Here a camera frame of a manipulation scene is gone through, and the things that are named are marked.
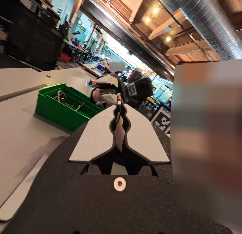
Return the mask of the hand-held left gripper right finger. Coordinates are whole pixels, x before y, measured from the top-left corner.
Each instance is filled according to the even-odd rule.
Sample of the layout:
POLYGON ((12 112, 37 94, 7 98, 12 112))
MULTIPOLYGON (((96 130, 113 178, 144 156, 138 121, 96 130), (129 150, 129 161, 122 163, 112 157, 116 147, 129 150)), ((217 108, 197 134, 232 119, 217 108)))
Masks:
POLYGON ((128 104, 122 106, 124 141, 128 150, 152 165, 170 163, 151 122, 128 104))

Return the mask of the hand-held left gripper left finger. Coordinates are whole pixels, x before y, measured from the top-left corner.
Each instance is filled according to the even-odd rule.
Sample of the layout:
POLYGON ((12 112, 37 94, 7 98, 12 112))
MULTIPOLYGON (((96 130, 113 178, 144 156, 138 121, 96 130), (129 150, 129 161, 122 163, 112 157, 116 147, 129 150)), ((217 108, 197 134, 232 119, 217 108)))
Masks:
POLYGON ((69 162, 91 164, 94 160, 113 150, 115 135, 112 123, 115 126, 115 109, 116 106, 113 105, 88 121, 69 162))

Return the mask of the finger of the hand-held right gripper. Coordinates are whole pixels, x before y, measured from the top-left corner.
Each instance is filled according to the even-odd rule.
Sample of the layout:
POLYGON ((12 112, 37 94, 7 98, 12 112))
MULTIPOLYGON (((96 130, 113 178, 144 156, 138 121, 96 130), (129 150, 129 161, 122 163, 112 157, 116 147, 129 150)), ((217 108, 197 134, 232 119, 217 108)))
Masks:
POLYGON ((120 93, 117 93, 115 90, 101 90, 100 92, 100 105, 108 104, 113 106, 118 104, 118 98, 121 96, 120 93))
POLYGON ((115 73, 99 77, 92 82, 91 87, 101 90, 122 90, 121 80, 115 73))

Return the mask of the black usb cable red plug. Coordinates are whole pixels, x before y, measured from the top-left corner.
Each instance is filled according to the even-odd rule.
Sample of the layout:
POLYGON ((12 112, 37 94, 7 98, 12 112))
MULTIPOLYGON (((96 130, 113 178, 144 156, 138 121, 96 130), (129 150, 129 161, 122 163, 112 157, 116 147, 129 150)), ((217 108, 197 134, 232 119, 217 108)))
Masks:
POLYGON ((120 118, 121 118, 122 104, 123 104, 122 95, 121 95, 121 93, 119 93, 118 96, 117 96, 116 108, 115 108, 115 113, 116 113, 115 126, 118 125, 120 118))

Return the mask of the green plastic bin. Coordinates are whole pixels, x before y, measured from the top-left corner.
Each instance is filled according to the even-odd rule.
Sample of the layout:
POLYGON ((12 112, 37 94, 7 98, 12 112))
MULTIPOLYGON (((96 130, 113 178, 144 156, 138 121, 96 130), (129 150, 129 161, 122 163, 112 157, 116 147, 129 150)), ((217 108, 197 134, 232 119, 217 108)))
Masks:
POLYGON ((92 104, 90 97, 65 83, 38 89, 35 113, 71 131, 103 110, 92 104))

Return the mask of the person's right hand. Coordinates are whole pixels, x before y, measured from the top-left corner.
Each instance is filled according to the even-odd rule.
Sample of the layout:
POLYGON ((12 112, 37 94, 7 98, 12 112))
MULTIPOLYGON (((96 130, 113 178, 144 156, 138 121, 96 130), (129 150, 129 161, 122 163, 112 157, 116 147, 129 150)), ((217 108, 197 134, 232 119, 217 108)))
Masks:
POLYGON ((94 88, 91 92, 90 102, 94 105, 101 102, 101 104, 104 104, 104 108, 106 109, 106 102, 101 98, 101 94, 107 90, 108 89, 94 88))

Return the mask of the background work table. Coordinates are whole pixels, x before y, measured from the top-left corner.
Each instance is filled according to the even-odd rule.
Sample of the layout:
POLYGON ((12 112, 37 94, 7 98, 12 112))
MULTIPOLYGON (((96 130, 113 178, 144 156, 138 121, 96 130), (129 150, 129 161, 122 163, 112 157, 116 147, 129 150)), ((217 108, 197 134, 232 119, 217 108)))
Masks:
POLYGON ((101 77, 103 76, 103 73, 101 70, 99 70, 95 64, 93 63, 84 63, 81 65, 83 69, 87 70, 89 73, 91 73, 95 77, 101 77))

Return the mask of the black white fiducial tag board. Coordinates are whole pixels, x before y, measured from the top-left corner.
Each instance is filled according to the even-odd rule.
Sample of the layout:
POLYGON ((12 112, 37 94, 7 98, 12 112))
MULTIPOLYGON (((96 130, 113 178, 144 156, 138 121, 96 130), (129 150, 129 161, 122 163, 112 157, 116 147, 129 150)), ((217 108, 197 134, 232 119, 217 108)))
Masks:
POLYGON ((150 122, 158 126, 165 134, 170 134, 170 121, 171 109, 166 104, 161 103, 151 116, 150 122))

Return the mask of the red plastic bin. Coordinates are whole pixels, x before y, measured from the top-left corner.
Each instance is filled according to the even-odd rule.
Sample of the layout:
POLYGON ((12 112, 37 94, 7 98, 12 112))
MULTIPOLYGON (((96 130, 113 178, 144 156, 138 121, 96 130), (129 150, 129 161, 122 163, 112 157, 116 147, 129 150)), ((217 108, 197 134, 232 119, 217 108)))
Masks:
POLYGON ((68 54, 66 54, 64 52, 61 52, 59 58, 60 58, 61 61, 68 63, 71 60, 72 56, 69 56, 68 54))

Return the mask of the large black cabinet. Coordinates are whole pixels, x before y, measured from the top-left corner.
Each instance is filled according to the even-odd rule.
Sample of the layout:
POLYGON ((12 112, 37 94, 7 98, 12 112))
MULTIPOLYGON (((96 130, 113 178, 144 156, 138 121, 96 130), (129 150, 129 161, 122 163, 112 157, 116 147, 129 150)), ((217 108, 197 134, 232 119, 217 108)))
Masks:
POLYGON ((1 26, 7 32, 4 53, 43 71, 54 70, 64 34, 19 3, 1 6, 1 26))

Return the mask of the large silver ceiling duct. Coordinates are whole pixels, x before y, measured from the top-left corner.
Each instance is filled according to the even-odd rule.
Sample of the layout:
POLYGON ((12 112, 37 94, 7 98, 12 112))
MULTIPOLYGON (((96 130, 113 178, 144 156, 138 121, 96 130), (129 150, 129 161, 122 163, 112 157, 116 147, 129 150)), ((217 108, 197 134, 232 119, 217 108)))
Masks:
POLYGON ((222 61, 242 59, 241 39, 217 0, 161 0, 160 2, 183 31, 191 36, 172 15, 180 9, 222 61))

